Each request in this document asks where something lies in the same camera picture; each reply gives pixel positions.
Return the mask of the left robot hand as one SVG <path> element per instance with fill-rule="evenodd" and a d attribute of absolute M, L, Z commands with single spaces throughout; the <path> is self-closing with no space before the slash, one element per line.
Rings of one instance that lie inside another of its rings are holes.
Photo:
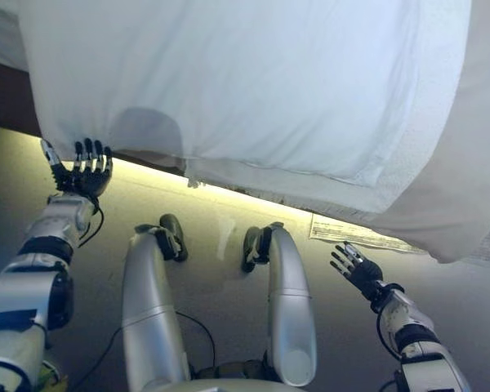
<path fill-rule="evenodd" d="M 88 198 L 99 198 L 103 194 L 113 171 L 113 154 L 109 146 L 89 138 L 77 141 L 71 170 L 61 162 L 47 140 L 41 140 L 41 147 L 59 191 Z"/>

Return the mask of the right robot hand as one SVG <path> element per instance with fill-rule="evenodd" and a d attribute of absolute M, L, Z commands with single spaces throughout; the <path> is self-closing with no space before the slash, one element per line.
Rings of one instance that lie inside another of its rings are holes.
<path fill-rule="evenodd" d="M 380 290 L 379 281 L 383 280 L 381 268 L 369 260 L 352 243 L 344 241 L 337 244 L 331 252 L 330 265 L 348 282 L 355 286 L 369 301 L 374 301 Z"/>

